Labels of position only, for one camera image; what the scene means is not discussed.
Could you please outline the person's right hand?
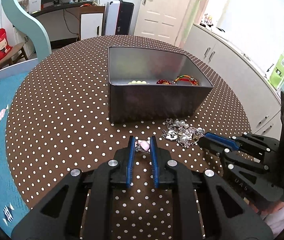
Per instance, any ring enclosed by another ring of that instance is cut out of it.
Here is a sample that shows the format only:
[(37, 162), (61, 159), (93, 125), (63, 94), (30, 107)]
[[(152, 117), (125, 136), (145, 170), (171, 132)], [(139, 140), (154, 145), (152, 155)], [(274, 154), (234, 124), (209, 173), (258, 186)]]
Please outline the person's right hand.
[(243, 200), (258, 215), (269, 215), (272, 213), (276, 213), (284, 207), (284, 202), (279, 200), (272, 202), (260, 195), (243, 197)]

